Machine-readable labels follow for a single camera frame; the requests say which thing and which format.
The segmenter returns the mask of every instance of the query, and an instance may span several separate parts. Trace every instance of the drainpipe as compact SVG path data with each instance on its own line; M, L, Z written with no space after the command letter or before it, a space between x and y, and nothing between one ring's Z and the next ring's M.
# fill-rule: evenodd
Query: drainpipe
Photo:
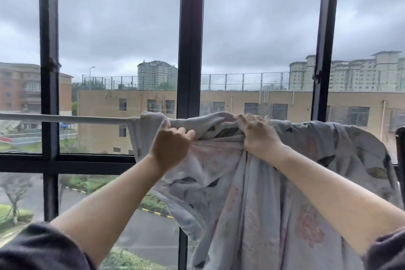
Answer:
M387 109L387 100L383 99L382 100L382 116L381 116L381 126L380 126L380 141L382 141L382 133L384 130L384 116L385 116L385 110Z

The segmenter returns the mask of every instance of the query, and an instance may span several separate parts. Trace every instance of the drying rod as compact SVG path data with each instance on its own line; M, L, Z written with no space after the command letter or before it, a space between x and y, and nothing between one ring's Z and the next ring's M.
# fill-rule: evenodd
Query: drying rod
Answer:
M80 124L104 124L125 125L125 118L103 118L100 116L73 116L73 115L49 115L29 113L0 113L0 120L56 122L56 123L80 123Z

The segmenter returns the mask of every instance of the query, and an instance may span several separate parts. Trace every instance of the cloud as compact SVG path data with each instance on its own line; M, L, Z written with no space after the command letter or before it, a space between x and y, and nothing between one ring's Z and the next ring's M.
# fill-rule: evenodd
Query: cloud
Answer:
M288 71L316 51L319 7L205 0L203 73ZM338 0L333 58L405 50L404 10L405 0ZM143 60L177 64L179 17L180 0L59 0L62 71L132 76ZM38 0L2 0L0 44L0 61L39 63Z

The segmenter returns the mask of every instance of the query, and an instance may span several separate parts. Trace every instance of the yellow building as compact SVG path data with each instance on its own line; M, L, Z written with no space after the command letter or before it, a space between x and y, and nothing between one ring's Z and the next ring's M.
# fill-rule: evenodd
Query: yellow building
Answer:
M126 118L142 111L176 117L176 91L81 90L78 115ZM258 113L302 123L311 119L309 91L201 91L200 115L226 111ZM405 93L329 92L328 121L359 126L382 140L394 153L394 131L405 126ZM80 145L90 153L132 153L125 127L80 124Z

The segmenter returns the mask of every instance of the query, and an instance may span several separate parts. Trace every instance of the pipe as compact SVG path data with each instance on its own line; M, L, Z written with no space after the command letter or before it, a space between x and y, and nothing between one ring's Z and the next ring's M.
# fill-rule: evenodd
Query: pipe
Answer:
M36 122L80 123L80 124L106 124L125 125L125 118L104 118L100 116L73 116L28 113L0 113L0 120L30 120Z
M382 134L384 130L384 119L385 119L385 110L387 108L387 100L382 100L382 116L381 116L381 126L380 126L380 141L382 141Z

